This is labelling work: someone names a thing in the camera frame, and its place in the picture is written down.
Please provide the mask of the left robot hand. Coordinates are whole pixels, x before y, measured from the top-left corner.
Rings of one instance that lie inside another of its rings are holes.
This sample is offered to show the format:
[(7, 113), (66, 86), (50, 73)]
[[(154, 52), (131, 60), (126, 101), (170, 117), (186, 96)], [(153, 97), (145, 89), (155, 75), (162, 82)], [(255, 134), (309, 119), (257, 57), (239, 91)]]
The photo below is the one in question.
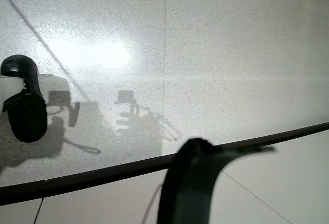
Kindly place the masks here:
[(201, 138), (188, 140), (166, 173), (157, 223), (208, 223), (220, 172), (237, 158), (273, 150), (272, 146), (212, 145)]

